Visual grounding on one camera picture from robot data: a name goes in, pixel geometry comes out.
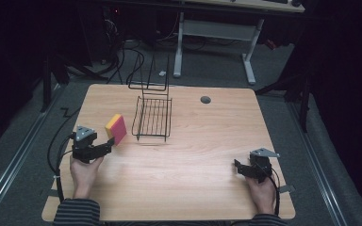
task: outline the person's hand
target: person's hand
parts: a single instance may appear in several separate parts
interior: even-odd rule
[[[70,172],[74,182],[73,199],[89,199],[93,183],[95,182],[99,166],[104,157],[95,159],[87,164],[70,157]]]
[[[252,200],[254,201],[258,214],[274,214],[275,187],[270,178],[258,183],[256,179],[245,177],[248,182]]]

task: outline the sponge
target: sponge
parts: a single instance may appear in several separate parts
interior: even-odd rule
[[[124,118],[121,114],[115,114],[105,126],[107,137],[114,137],[114,145],[118,145],[127,134]]]

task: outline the sleeve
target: sleeve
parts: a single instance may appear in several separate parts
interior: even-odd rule
[[[267,225],[267,226],[286,226],[287,223],[276,215],[258,214],[254,216],[249,226]]]
[[[99,225],[100,212],[98,202],[68,199],[58,206],[53,225]]]

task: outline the desk leg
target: desk leg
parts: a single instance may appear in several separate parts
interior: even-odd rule
[[[180,22],[178,25],[177,52],[175,52],[174,77],[181,76],[182,67],[182,37],[184,33],[184,12],[180,12]]]
[[[248,82],[249,82],[250,85],[255,84],[255,75],[254,75],[254,72],[252,70],[251,57],[252,57],[252,54],[254,52],[255,45],[257,43],[258,36],[260,35],[260,31],[261,31],[261,28],[263,26],[263,23],[264,23],[264,19],[260,19],[258,21],[257,26],[255,28],[255,32],[254,32],[253,37],[252,37],[251,46],[249,48],[249,51],[248,51],[247,54],[242,55],[243,65],[245,66],[245,72],[246,72],[246,75],[248,77]]]

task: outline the gray carpet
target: gray carpet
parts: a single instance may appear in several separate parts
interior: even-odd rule
[[[140,45],[136,49],[145,54],[146,62],[150,62],[152,50],[149,47]],[[182,76],[171,77],[171,84],[260,89],[276,81],[292,50],[293,46],[280,47],[272,51],[266,46],[258,45],[252,58],[257,80],[255,86],[247,84],[239,55],[213,53],[209,48],[199,51],[186,50]],[[156,53],[156,69],[161,70],[161,65],[165,62],[164,56],[170,54],[172,70],[174,47],[160,47]],[[136,53],[133,51],[126,51],[125,55],[126,62],[121,68],[123,80],[132,72],[136,59]],[[149,63],[144,65],[143,72],[148,71],[148,65]],[[95,65],[93,69],[99,70],[100,67],[103,66]],[[82,105],[88,86],[92,83],[97,83],[97,81],[88,77],[73,76],[68,86],[62,86],[56,92],[62,91],[46,115],[41,130],[34,135],[34,142],[28,149],[29,153],[24,163],[11,182],[6,195],[0,201],[0,225],[49,225],[41,219],[46,197],[54,181],[53,173],[47,164],[47,149],[55,132],[67,119],[64,116],[65,110],[62,108],[68,109],[67,114],[77,110]],[[117,75],[114,76],[111,83],[119,84],[120,78]],[[294,104],[285,103],[279,92],[271,92],[257,98],[273,146],[282,155],[279,161],[286,181],[296,188],[291,193],[296,217],[289,220],[288,224],[292,226],[336,225],[319,189],[315,171],[310,165],[300,128],[296,126],[296,119],[291,113]],[[10,160],[21,146],[34,121],[41,116],[41,100],[41,85],[39,85],[35,90],[34,98],[18,112],[6,133],[1,137],[0,178],[5,174]],[[53,152],[58,149],[64,136],[72,132],[75,120],[76,117],[71,118],[60,131],[52,147]],[[362,225],[362,201],[343,164],[338,159],[313,99],[310,103],[307,128],[307,136],[346,220],[346,223],[340,225]]]

